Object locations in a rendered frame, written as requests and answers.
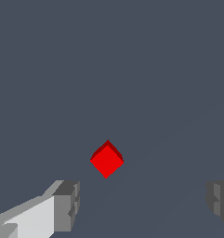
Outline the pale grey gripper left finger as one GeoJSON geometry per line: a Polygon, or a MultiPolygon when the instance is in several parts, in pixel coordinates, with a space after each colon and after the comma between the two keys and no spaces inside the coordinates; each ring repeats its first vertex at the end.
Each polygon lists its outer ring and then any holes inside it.
{"type": "Polygon", "coordinates": [[[0,214],[0,238],[51,238],[55,231],[71,231],[79,191],[79,181],[56,180],[41,196],[0,214]]]}

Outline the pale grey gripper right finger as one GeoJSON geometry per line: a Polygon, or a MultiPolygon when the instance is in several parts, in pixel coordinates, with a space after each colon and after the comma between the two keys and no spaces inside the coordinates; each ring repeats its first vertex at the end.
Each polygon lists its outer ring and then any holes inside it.
{"type": "Polygon", "coordinates": [[[207,181],[205,189],[208,208],[224,222],[224,180],[207,181]]]}

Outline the red cube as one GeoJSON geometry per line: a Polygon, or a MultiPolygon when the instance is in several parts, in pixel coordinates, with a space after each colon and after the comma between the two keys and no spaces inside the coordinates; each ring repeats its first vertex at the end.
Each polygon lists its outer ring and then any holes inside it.
{"type": "Polygon", "coordinates": [[[107,140],[92,154],[90,162],[107,179],[124,163],[124,159],[122,154],[107,140]]]}

